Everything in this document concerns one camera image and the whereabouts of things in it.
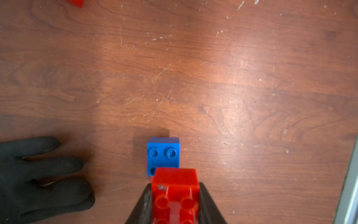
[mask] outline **metal frame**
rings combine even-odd
[[[333,224],[358,224],[358,137],[350,158],[347,175]]]

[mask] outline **gloved hand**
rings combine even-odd
[[[0,143],[0,223],[24,224],[55,215],[90,209],[95,197],[89,183],[68,178],[46,187],[36,180],[82,169],[78,157],[29,162],[23,158],[52,151],[60,145],[53,137]]]

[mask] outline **lego brick hole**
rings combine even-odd
[[[182,200],[181,204],[182,204],[182,208],[184,208],[186,210],[190,210],[190,209],[194,208],[195,201],[191,198],[185,198]]]
[[[180,224],[193,224],[193,215],[189,211],[180,211]]]
[[[169,201],[164,195],[160,195],[155,200],[155,205],[160,209],[168,208]]]
[[[168,148],[165,150],[165,155],[169,159],[174,159],[176,157],[176,150],[174,148]]]
[[[149,157],[155,159],[159,156],[159,150],[156,148],[152,148],[149,150]]]
[[[153,167],[152,169],[150,169],[150,174],[152,174],[153,176],[154,176],[154,174],[155,174],[155,170],[156,170],[156,168],[155,167]]]

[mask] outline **wooden table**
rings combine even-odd
[[[230,224],[332,223],[358,131],[354,3],[0,0],[0,141],[59,138],[96,193],[39,223],[124,223],[151,136],[180,138]]]

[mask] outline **red lego brick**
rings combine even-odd
[[[84,0],[65,0],[65,1],[68,1],[69,3],[72,3],[73,5],[76,5],[80,8],[82,8]]]
[[[199,192],[195,169],[158,167],[152,182],[153,224],[197,224]]]

